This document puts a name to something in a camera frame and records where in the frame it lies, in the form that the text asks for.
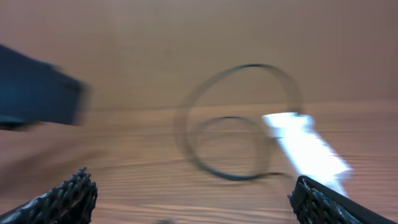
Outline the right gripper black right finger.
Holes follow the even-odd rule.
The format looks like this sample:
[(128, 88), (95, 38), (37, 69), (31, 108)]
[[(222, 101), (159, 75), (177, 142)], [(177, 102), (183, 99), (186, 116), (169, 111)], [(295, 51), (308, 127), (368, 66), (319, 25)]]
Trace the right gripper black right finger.
[(288, 198), (300, 224), (397, 224), (305, 175)]

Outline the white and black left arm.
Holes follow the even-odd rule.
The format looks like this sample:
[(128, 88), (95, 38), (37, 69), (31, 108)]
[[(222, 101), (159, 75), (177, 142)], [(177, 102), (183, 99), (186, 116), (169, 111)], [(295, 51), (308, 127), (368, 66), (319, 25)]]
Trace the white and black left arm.
[(77, 125), (85, 95), (86, 85), (57, 66), (1, 46), (1, 129)]

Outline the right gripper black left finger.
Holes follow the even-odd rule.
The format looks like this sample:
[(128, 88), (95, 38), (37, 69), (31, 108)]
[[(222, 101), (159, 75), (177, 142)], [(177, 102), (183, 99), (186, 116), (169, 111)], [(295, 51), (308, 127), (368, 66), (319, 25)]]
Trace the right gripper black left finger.
[(1, 224), (89, 224), (98, 188), (79, 169), (69, 180), (1, 215)]

